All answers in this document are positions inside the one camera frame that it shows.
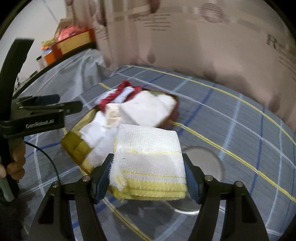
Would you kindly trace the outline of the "person's left hand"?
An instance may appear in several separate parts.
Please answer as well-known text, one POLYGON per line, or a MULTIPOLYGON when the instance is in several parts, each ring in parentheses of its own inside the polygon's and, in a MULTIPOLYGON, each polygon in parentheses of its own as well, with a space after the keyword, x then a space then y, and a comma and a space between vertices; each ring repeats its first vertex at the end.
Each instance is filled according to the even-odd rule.
POLYGON ((23 168, 26 158, 26 144, 22 138, 9 140, 11 162, 7 167, 1 165, 1 178, 9 174, 14 180, 21 180, 25 175, 23 168))

